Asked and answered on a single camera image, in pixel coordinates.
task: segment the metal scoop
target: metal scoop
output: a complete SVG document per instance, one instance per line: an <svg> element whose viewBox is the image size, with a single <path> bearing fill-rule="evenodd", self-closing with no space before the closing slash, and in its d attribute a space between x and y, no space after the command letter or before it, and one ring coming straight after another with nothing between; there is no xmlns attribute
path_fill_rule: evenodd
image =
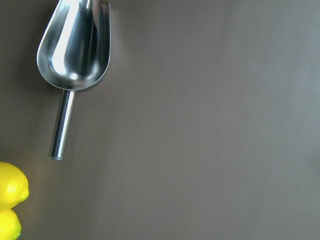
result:
<svg viewBox="0 0 320 240"><path fill-rule="evenodd" d="M60 0L37 52L43 78L62 89L50 157L63 159L75 93L93 87L110 59L110 4Z"/></svg>

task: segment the citrus fruit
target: citrus fruit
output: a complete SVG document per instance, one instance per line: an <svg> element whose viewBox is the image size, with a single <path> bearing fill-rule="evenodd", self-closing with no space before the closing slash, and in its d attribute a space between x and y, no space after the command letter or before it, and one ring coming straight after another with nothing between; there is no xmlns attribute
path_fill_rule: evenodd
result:
<svg viewBox="0 0 320 240"><path fill-rule="evenodd" d="M16 166L0 161L0 211L13 208L28 196L26 175Z"/></svg>
<svg viewBox="0 0 320 240"><path fill-rule="evenodd" d="M21 229L18 216L13 210L0 211L1 240L16 240L21 233Z"/></svg>

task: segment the gray surface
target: gray surface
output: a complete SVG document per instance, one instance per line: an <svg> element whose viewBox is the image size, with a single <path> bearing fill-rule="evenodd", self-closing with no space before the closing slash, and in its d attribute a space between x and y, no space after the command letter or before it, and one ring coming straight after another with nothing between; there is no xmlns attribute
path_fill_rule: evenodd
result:
<svg viewBox="0 0 320 240"><path fill-rule="evenodd" d="M50 160L60 91L36 66L55 0L0 8L0 159L23 240L315 240L320 3L113 0L111 62Z"/></svg>

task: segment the cylindrical metal handle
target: cylindrical metal handle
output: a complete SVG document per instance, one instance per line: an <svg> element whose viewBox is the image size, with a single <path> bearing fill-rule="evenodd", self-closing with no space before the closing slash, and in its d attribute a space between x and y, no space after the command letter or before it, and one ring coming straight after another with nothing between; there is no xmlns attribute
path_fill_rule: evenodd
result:
<svg viewBox="0 0 320 240"><path fill-rule="evenodd" d="M50 150L50 158L54 160L62 160L64 158L64 150L75 94L74 91L63 90L61 95Z"/></svg>

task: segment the yellow lemon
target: yellow lemon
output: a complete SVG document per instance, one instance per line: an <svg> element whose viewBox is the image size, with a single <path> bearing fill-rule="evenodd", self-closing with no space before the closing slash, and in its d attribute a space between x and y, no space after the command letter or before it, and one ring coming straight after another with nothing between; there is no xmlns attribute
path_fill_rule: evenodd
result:
<svg viewBox="0 0 320 240"><path fill-rule="evenodd" d="M26 175L16 166L0 161L0 211L13 208L28 196Z"/></svg>
<svg viewBox="0 0 320 240"><path fill-rule="evenodd" d="M11 209L0 211L0 239L16 240L21 233L21 224Z"/></svg>

